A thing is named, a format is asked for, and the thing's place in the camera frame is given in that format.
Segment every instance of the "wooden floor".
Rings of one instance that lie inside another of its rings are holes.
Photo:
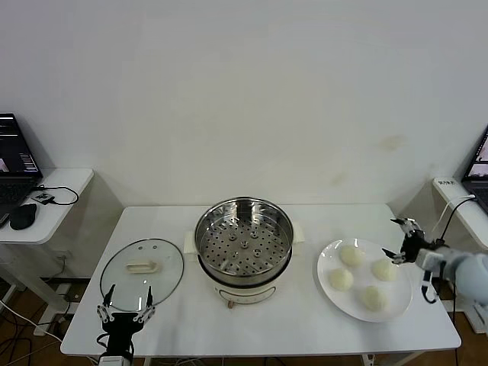
[[[7,284],[0,282],[0,295],[2,295],[8,289]],[[69,291],[69,298],[75,299],[78,295],[82,297],[84,285],[73,285]],[[45,308],[43,301],[29,290],[20,293],[17,292],[10,300],[9,305],[14,308],[15,311],[20,314],[38,320]],[[8,312],[3,310],[2,315],[14,323],[14,317]],[[459,365],[462,366],[481,366],[488,365],[488,337],[486,335],[474,334],[471,330],[469,323],[463,314],[456,315],[457,329],[461,334],[463,345],[458,350]],[[54,342],[54,339],[49,336],[36,337],[33,336],[32,327],[22,327],[25,321],[18,319],[18,331],[17,337],[19,340],[14,343],[9,341],[16,335],[15,325],[8,323],[4,318],[0,318],[0,366],[5,366],[9,362],[20,358],[29,353],[29,341],[32,342],[32,351],[36,351],[42,347],[46,347],[39,352],[32,355],[30,366],[89,366],[91,363],[87,358],[74,358],[63,355],[59,351],[59,343]],[[66,332],[69,322],[66,321],[59,326],[51,326],[50,331],[55,332],[60,338]],[[378,355],[377,360],[380,361],[385,355]],[[153,359],[152,366],[173,364],[175,359]],[[220,366],[222,364],[221,358],[206,358],[203,359],[203,364],[207,366]],[[23,358],[14,363],[17,366],[24,366],[28,364],[28,358]],[[136,360],[136,366],[142,366],[143,360]],[[224,364],[226,366],[360,366],[361,361],[359,356],[338,356],[338,357],[283,357],[280,359],[268,358],[225,358]],[[440,351],[440,352],[427,352],[415,360],[408,363],[409,366],[427,366],[427,365],[453,365],[454,351]]]

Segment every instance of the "computer mouse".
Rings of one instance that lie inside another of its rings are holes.
[[[36,220],[36,204],[23,204],[10,212],[10,227],[13,230],[28,228]]]

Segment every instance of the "laptop screen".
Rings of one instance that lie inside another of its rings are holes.
[[[476,151],[465,178],[488,179],[488,130],[485,132],[481,144]]]
[[[38,175],[39,169],[13,114],[0,114],[0,175]]]

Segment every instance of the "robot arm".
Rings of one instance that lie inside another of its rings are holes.
[[[132,336],[144,327],[156,308],[153,306],[153,295],[149,286],[145,308],[138,313],[112,313],[110,305],[114,289],[115,284],[105,295],[103,304],[97,306],[101,327],[105,331],[97,338],[97,343],[106,348],[98,364],[99,366],[130,366],[134,355]],[[106,344],[101,341],[105,337],[108,337]]]
[[[488,306],[488,255],[471,254],[451,249],[443,240],[427,242],[425,234],[413,219],[394,219],[405,233],[400,254],[383,249],[385,254],[393,259],[393,263],[415,263],[425,270],[422,293],[426,297],[427,287],[432,272],[438,271],[441,279],[456,284],[457,292],[467,299],[474,300],[482,308]]]

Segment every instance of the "steamed bun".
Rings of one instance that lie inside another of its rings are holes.
[[[388,305],[387,295],[376,286],[367,286],[361,292],[361,301],[371,311],[381,311]]]
[[[381,281],[395,281],[397,279],[398,266],[394,265],[390,259],[383,258],[372,267],[373,275]]]
[[[337,268],[329,273],[329,282],[338,291],[347,291],[351,288],[354,278],[345,268]]]
[[[359,267],[363,262],[364,253],[355,246],[343,246],[340,257],[345,265]]]

